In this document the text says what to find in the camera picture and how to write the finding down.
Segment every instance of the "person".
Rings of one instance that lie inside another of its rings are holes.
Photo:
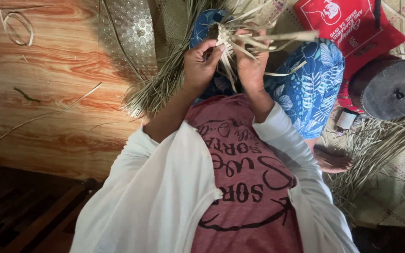
[[[307,64],[269,77],[268,53],[258,63],[236,50],[244,93],[233,94],[216,72],[224,45],[204,39],[223,15],[196,20],[183,88],[129,137],[77,219],[72,253],[358,252],[311,152],[341,52],[325,39],[302,43],[276,72]]]

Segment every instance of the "leaf print fabric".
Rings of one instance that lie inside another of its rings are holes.
[[[222,20],[225,12],[218,9],[204,11],[198,16],[190,38],[190,48],[206,37],[210,25]],[[330,40],[319,38],[304,42],[285,60],[275,73],[287,74],[301,62],[307,61],[295,73],[284,76],[264,76],[266,91],[284,109],[293,126],[304,139],[321,135],[334,107],[345,68],[341,51]],[[215,95],[234,95],[228,78],[215,72],[197,104]]]

